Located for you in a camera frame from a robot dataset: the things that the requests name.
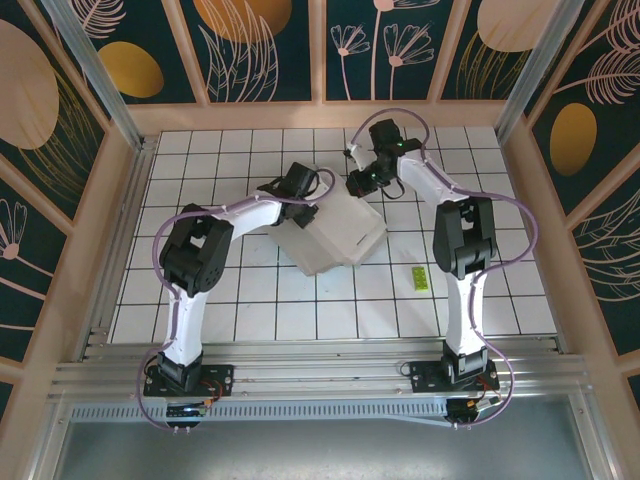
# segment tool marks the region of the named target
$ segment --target green block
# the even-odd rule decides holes
[[[424,271],[424,267],[413,267],[411,269],[411,275],[413,276],[413,287],[416,289],[416,292],[429,291],[427,272]]]

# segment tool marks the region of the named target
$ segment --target tiled floor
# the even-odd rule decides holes
[[[229,203],[286,172],[293,161],[355,168],[342,150],[355,129],[165,132],[160,139],[144,207],[121,287],[110,339],[164,338],[168,299],[151,270],[151,242],[160,224],[182,206]],[[423,135],[407,128],[408,137]],[[371,147],[370,139],[359,141]],[[464,187],[513,194],[490,127],[439,128],[431,157]],[[390,187],[389,193],[395,194]],[[227,268],[211,292],[204,342],[435,337],[447,328],[447,286],[430,245],[434,213],[412,191],[398,200],[378,192],[367,199],[386,218],[388,241],[356,268],[305,277],[266,235],[232,244]],[[528,240],[519,212],[496,203],[500,258],[511,259]],[[555,326],[533,258],[489,277],[488,335],[553,334]],[[411,268],[427,269],[430,288],[416,292]]]

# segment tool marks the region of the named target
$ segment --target pink line drawing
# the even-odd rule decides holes
[[[354,27],[349,25],[342,30],[340,25],[331,27],[331,38],[335,45],[338,55],[340,55],[340,64],[342,65],[342,81],[344,82],[344,91],[347,94],[347,100],[351,100],[349,92],[349,83],[347,82],[347,72],[345,70],[344,59],[349,55],[356,55],[371,49],[371,44],[366,42],[366,35],[362,30],[362,25]]]
[[[39,273],[53,277],[53,273],[34,265],[19,255],[20,242],[22,241],[26,225],[27,207],[22,205],[20,202],[16,202],[13,206],[12,213],[9,208],[9,202],[4,198],[0,199],[0,260],[18,260]],[[39,300],[45,299],[43,294],[35,292],[22,285],[18,285],[6,278],[0,277],[0,283]]]

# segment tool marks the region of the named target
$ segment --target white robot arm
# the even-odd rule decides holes
[[[497,252],[491,200],[458,193],[459,186],[428,155],[430,163],[425,163],[422,142],[404,140],[392,120],[378,122],[369,131],[377,158],[371,161],[361,147],[349,144],[345,154],[356,161],[358,170],[350,173],[347,187],[352,195],[362,197],[399,179],[435,209],[433,251],[446,273],[449,298],[442,363],[451,383],[473,378],[485,372],[488,360],[486,346],[476,331],[482,334],[486,277],[480,274]]]
[[[317,184],[311,191],[314,182]],[[257,228],[279,225],[285,219],[304,228],[318,211],[315,199],[319,200],[328,189],[317,172],[294,163],[284,178],[259,187],[266,194],[222,207],[218,213],[195,204],[184,208],[183,213],[203,214],[186,215],[178,220],[160,254],[164,278],[176,294],[169,292],[169,324],[164,343],[168,346],[158,354],[157,362],[159,373],[174,390],[191,392],[200,379],[201,331],[207,297],[222,277],[231,242]],[[193,240],[202,238],[204,243],[195,245]]]

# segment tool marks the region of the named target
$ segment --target black mounting bracket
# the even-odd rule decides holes
[[[318,172],[301,163],[293,162],[284,177],[278,177],[270,183],[261,185],[258,190],[270,193],[274,197],[301,200],[315,191],[311,190],[314,179],[319,182]],[[273,225],[277,226],[286,219],[291,219],[300,228],[304,228],[313,221],[317,212],[318,207],[316,205],[287,203],[282,206],[280,218]]]
[[[471,227],[464,229],[463,221]],[[436,207],[433,255],[443,272],[462,280],[488,268],[497,252],[491,199],[469,197]]]
[[[221,396],[228,397],[233,389],[233,373],[233,365],[201,365],[200,377],[195,382],[193,390],[185,392],[162,375],[157,365],[153,365],[147,370],[143,395],[162,398],[209,398],[212,396],[211,387],[215,390],[213,393],[216,397],[220,396],[220,387],[222,387]]]
[[[164,278],[186,290],[191,298],[208,292],[220,281],[233,235],[233,225],[212,217],[194,203],[184,207],[182,213],[199,211],[203,212],[202,217],[183,218],[175,223],[160,254]],[[191,242],[192,238],[202,237],[202,247]]]
[[[486,370],[459,383],[451,383],[442,362],[409,362],[409,373],[403,373],[411,379],[413,393],[443,393],[451,391],[482,392],[485,389],[483,381],[490,390],[500,390],[500,381],[496,365],[492,360],[487,360]]]

